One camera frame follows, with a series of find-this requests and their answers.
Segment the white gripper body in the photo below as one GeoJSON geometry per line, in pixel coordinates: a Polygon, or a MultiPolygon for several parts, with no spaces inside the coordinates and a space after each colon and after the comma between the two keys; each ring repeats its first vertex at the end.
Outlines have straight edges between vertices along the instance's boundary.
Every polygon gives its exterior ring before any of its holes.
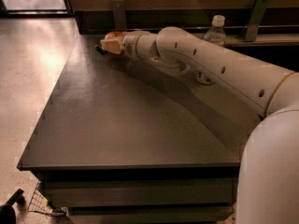
{"type": "Polygon", "coordinates": [[[147,46],[140,41],[142,36],[146,37],[148,34],[145,31],[127,33],[123,39],[124,54],[134,61],[148,59],[147,46]]]}

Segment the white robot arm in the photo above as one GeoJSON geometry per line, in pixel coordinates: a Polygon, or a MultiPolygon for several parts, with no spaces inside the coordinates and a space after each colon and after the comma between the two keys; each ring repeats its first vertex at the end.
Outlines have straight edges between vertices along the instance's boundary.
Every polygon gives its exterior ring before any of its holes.
{"type": "Polygon", "coordinates": [[[262,116],[242,155],[235,224],[299,224],[298,73],[177,27],[110,32],[100,46],[163,68],[190,65],[262,116]]]}

